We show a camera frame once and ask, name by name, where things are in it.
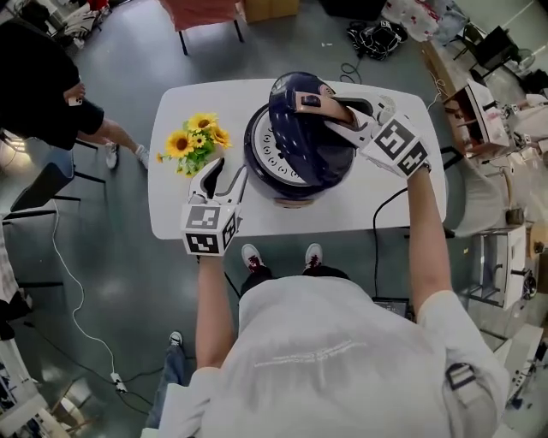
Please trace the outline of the person's white shirt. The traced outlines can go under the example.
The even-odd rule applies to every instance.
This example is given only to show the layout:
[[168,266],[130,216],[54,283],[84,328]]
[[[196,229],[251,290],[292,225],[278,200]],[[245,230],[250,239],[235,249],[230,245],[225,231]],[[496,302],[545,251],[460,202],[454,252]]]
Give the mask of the person's white shirt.
[[218,368],[168,389],[141,438],[492,438],[509,373],[456,294],[409,321],[352,281],[290,276],[244,294]]

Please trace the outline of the wooden cabinet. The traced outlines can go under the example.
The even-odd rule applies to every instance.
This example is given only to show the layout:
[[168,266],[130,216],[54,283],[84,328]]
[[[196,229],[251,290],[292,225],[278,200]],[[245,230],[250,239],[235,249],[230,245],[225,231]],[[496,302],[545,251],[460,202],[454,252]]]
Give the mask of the wooden cabinet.
[[514,150],[506,117],[486,86],[467,80],[443,100],[443,106],[456,149],[466,158],[488,160]]

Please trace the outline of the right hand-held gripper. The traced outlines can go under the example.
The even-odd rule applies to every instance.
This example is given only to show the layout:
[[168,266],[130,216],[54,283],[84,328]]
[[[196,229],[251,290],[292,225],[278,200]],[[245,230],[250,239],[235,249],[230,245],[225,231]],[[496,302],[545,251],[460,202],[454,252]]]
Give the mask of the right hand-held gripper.
[[[361,155],[373,164],[402,178],[428,166],[428,151],[420,133],[401,111],[388,120],[388,104],[379,96],[334,99],[360,113],[351,113],[348,120],[328,119],[327,127],[353,147],[363,148]],[[377,123],[384,124],[378,133]]]

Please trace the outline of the person's left shoe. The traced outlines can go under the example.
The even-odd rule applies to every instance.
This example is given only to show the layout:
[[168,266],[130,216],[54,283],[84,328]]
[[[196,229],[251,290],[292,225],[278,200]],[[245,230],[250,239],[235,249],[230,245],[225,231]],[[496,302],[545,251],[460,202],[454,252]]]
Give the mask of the person's left shoe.
[[251,273],[257,272],[264,265],[259,250],[252,244],[245,244],[241,248],[241,256]]

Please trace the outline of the person's left forearm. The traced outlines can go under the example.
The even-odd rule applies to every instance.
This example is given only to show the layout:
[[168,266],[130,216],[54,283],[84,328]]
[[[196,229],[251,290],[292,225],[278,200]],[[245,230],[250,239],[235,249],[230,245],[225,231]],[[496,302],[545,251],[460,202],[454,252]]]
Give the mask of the person's left forearm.
[[235,343],[234,321],[220,257],[200,258],[197,299],[197,368],[220,369]]

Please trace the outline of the white cabinet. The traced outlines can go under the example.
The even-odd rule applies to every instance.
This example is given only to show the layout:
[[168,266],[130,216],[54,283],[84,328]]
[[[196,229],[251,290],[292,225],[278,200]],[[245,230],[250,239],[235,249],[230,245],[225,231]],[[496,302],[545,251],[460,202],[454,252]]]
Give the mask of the white cabinet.
[[493,228],[479,238],[479,279],[468,289],[476,302],[508,310],[523,297],[527,267],[527,227]]

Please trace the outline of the black laptop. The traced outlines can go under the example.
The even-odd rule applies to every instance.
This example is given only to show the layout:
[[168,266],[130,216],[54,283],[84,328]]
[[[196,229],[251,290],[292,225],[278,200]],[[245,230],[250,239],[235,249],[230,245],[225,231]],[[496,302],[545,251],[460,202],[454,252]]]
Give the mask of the black laptop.
[[372,301],[380,307],[397,314],[400,317],[408,318],[409,299],[399,298],[373,298]]

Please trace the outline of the pink cushioned chair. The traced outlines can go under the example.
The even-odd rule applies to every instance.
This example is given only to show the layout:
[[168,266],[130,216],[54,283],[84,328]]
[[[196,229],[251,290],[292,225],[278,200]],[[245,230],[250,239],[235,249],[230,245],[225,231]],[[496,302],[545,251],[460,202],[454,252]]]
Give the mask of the pink cushioned chair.
[[232,22],[241,43],[244,43],[238,18],[241,16],[241,0],[158,0],[170,17],[177,32],[182,51],[188,56],[184,33],[191,28]]

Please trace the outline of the person's right forearm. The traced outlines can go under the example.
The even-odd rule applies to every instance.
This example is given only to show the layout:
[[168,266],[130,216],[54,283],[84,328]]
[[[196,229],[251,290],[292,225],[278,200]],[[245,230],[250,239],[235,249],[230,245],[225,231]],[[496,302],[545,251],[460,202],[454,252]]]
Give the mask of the person's right forearm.
[[417,170],[408,179],[410,218],[409,274],[416,312],[436,293],[451,289],[450,260],[444,227],[429,172]]

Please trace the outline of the white table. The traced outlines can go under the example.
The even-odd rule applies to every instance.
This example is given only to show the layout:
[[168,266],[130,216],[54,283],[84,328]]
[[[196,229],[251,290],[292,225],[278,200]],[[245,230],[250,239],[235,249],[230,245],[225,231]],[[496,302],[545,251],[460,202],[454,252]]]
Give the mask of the white table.
[[[151,139],[148,169],[148,200],[152,231],[161,240],[182,236],[182,206],[188,199],[190,179],[176,172],[176,162],[158,162],[170,134],[196,113],[214,113],[229,132],[232,146],[224,152],[225,164],[217,189],[225,191],[243,164],[243,139],[253,113],[268,101],[272,79],[229,80],[169,89],[161,98]],[[337,93],[377,92],[391,98],[417,127],[429,148],[430,177],[441,217],[446,216],[446,179],[438,138],[423,100],[415,95],[335,82]],[[408,198],[401,195],[385,207],[389,196],[404,186],[403,179],[358,157],[339,186],[325,192],[311,205],[285,209],[260,194],[252,181],[241,202],[241,237],[279,234],[312,234],[370,228],[399,228],[409,223]]]

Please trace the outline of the large cardboard box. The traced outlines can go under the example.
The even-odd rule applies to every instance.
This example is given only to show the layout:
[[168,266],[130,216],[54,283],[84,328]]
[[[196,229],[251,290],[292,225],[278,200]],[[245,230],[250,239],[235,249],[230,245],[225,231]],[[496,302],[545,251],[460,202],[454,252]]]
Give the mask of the large cardboard box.
[[243,0],[247,23],[294,16],[300,0]]

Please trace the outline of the black and white bag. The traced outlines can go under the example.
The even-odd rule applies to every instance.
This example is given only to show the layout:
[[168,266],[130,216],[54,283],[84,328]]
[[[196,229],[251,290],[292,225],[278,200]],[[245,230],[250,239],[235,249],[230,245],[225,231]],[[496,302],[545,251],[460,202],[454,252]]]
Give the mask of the black and white bag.
[[368,56],[377,61],[384,60],[408,40],[404,27],[386,20],[374,26],[368,26],[364,21],[354,21],[346,32],[359,58]]

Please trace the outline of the dark chair with black legs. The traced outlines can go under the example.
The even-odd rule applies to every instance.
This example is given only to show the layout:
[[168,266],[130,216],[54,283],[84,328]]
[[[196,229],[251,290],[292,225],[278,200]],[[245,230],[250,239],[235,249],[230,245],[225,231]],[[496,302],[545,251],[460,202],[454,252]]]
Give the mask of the dark chair with black legs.
[[0,218],[5,221],[53,214],[45,208],[50,201],[80,202],[79,197],[61,194],[76,178],[105,183],[78,171],[72,151],[54,148],[42,157],[24,158],[24,163],[11,162],[0,171]]

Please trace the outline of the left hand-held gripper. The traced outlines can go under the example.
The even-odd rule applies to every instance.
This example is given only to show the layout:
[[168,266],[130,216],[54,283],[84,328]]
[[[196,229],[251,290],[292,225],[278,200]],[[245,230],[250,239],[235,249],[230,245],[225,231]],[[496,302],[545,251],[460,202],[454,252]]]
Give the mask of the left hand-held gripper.
[[208,163],[191,180],[182,206],[182,239],[189,255],[221,257],[239,231],[247,168],[240,167],[225,192],[215,193],[224,158]]

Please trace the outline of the navy blue rice cooker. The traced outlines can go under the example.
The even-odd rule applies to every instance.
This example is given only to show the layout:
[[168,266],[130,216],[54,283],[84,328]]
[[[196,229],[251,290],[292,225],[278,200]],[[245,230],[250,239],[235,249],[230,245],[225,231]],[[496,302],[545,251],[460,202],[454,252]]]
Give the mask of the navy blue rice cooker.
[[261,195],[286,208],[310,204],[332,187],[309,186],[289,166],[272,132],[268,103],[253,114],[244,133],[249,178]]

